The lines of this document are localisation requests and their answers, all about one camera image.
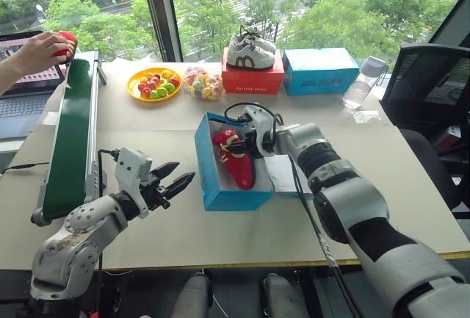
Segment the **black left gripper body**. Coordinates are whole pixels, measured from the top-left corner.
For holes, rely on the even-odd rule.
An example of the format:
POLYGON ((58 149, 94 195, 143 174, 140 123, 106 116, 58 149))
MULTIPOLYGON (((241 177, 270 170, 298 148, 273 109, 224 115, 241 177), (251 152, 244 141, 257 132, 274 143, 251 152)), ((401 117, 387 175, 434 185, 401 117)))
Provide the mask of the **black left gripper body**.
POLYGON ((159 207, 163 209, 170 207, 170 202, 165 197, 166 191, 165 187, 160 186, 160 179, 153 173, 148 174, 146 181, 140 182, 140 194, 150 211, 159 207))

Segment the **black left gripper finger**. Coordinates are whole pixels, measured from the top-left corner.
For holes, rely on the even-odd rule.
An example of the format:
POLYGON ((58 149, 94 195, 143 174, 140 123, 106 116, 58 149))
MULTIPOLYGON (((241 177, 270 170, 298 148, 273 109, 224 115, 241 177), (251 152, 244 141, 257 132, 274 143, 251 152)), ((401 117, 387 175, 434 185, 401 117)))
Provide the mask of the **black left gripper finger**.
POLYGON ((151 182, 160 182, 169 176, 177 167, 179 162, 166 162, 151 171, 151 182))
POLYGON ((165 198, 173 198, 183 192, 192 182, 195 172, 185 173, 173 180, 173 183, 166 187, 164 192, 165 198))

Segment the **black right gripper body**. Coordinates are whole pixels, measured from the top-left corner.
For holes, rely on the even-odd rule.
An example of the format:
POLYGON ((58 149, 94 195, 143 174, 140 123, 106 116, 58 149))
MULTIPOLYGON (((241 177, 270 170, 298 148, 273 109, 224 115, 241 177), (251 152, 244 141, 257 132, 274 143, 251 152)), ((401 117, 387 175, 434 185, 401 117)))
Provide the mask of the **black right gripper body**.
POLYGON ((256 138, 256 131, 249 131, 245 134, 245 137, 243 139, 245 153, 253 158, 264 158, 264 156, 260 153, 258 149, 258 146, 256 144, 256 138))

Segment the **person's bare hand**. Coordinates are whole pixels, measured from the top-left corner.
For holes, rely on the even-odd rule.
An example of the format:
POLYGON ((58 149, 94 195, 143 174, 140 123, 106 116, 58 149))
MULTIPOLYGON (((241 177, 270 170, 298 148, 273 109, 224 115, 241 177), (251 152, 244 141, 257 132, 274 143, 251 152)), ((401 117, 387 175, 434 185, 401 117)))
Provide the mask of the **person's bare hand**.
POLYGON ((77 47, 76 37, 65 31, 43 32, 29 39, 11 57, 20 77, 68 63, 77 47))

